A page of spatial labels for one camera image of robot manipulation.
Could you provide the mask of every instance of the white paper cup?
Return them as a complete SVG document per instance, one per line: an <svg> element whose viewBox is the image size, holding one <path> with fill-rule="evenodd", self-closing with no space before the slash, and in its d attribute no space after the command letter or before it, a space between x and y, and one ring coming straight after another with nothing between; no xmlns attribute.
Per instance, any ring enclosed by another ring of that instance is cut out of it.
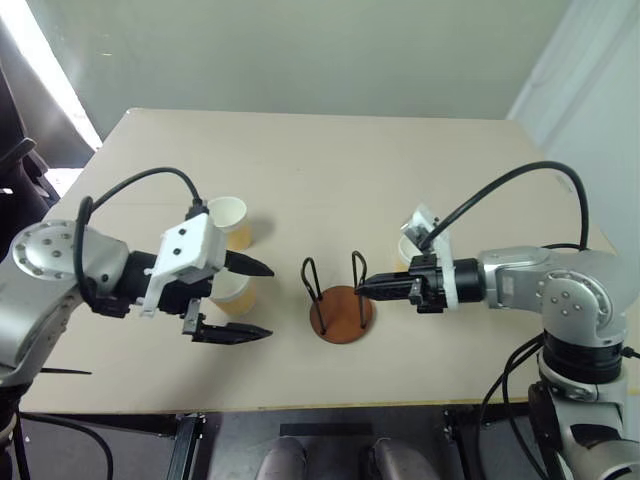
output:
<svg viewBox="0 0 640 480"><path fill-rule="evenodd" d="M256 289L251 277L232 273L225 268L213 277L209 298L228 315L244 315L256 303Z"/></svg>
<svg viewBox="0 0 640 480"><path fill-rule="evenodd" d="M398 254L396 257L396 271L406 272L411 265L411 259L416 255L422 255L422 252L418 250L411 240L406 235L400 237L398 240Z"/></svg>
<svg viewBox="0 0 640 480"><path fill-rule="evenodd" d="M213 224L227 235L228 250L244 250L251 245L247 205L237 197L218 197L207 204Z"/></svg>

